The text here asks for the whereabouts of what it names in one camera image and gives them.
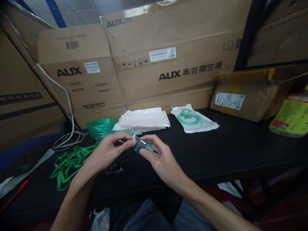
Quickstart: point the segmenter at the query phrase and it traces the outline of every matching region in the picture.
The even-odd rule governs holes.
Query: red pen
[[[27,185],[27,183],[29,183],[29,179],[25,180],[25,182],[20,186],[20,188],[18,189],[17,193],[12,197],[12,199],[10,199],[10,201],[0,210],[0,213],[2,213],[6,207],[9,206],[9,204],[14,200],[14,198],[23,190],[23,188]]]

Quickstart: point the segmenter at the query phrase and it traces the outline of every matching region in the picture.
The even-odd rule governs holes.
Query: white wire
[[[83,134],[82,132],[79,132],[79,131],[74,131],[74,114],[73,114],[73,110],[72,110],[70,95],[68,94],[67,90],[66,90],[64,87],[62,87],[60,84],[58,84],[56,81],[54,81],[54,80],[44,71],[44,69],[43,69],[39,64],[36,64],[36,65],[39,67],[39,69],[41,69],[41,71],[44,73],[44,75],[46,75],[47,78],[49,78],[53,83],[55,83],[56,85],[58,85],[59,87],[61,87],[61,88],[65,91],[66,96],[67,96],[68,106],[69,106],[69,108],[70,108],[70,113],[71,113],[71,118],[72,118],[72,131],[71,131],[70,133],[65,134],[65,135],[62,136],[60,139],[58,139],[58,140],[54,143],[54,145],[55,145],[58,141],[60,141],[60,140],[62,140],[62,143],[52,148],[54,151],[63,151],[63,150],[65,150],[65,149],[68,149],[68,148],[70,148],[71,146],[73,146],[73,145],[75,145],[75,144],[80,143],[81,141],[83,141],[83,139],[84,139],[84,134]],[[70,144],[64,145],[66,142],[68,142],[68,141],[72,138],[72,136],[73,136],[74,133],[79,134],[79,137],[78,137],[77,141],[74,142],[74,143],[70,143]]]

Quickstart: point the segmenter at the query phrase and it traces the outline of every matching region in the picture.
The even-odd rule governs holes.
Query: gray pants
[[[183,200],[170,226],[166,218],[156,208],[151,199],[147,199],[130,218],[123,231],[146,231],[146,230],[194,230],[214,231],[210,223],[187,201]]]

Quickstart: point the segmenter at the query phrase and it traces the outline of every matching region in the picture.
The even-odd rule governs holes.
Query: black table
[[[168,144],[183,171],[202,186],[308,164],[305,150],[308,136],[295,139],[277,135],[268,129],[270,120],[254,123],[209,108],[198,111],[218,122],[220,127],[186,134],[175,116],[168,115],[170,128],[147,134],[156,134]],[[79,145],[87,147],[93,143],[91,137],[86,136]],[[57,214],[66,194],[66,191],[56,190],[55,178],[50,179],[58,154],[35,170],[28,185],[1,215],[1,221],[26,223]],[[133,149],[125,151],[122,156],[129,161],[121,174],[100,173],[96,177],[89,199],[90,208],[97,208],[112,198],[159,192],[166,187],[150,163]],[[0,207],[18,188],[1,200]]]

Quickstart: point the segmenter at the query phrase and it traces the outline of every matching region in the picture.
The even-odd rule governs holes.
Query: floor
[[[279,182],[273,186],[271,189],[273,192],[279,190],[281,185],[291,180],[292,178],[287,178],[282,182]],[[249,187],[257,181],[257,178],[248,178],[241,180],[244,192],[248,194]],[[236,209],[244,214],[245,212],[251,211],[248,204],[240,198],[237,198],[228,192],[225,192],[214,185],[211,187],[203,188],[207,193],[214,196],[217,200],[231,201]],[[261,204],[264,199],[264,193],[259,192],[255,195],[249,195],[249,198],[256,205]],[[88,221],[89,212],[85,215],[84,227]],[[54,219],[47,219],[41,222],[35,222],[30,224],[25,224],[16,227],[16,230],[19,231],[41,231],[41,230],[50,230],[51,225]],[[284,201],[277,204],[271,211],[265,213],[260,218],[256,219],[255,224],[263,231],[287,231],[287,230],[308,230],[308,185],[298,190],[292,196],[288,197]]]

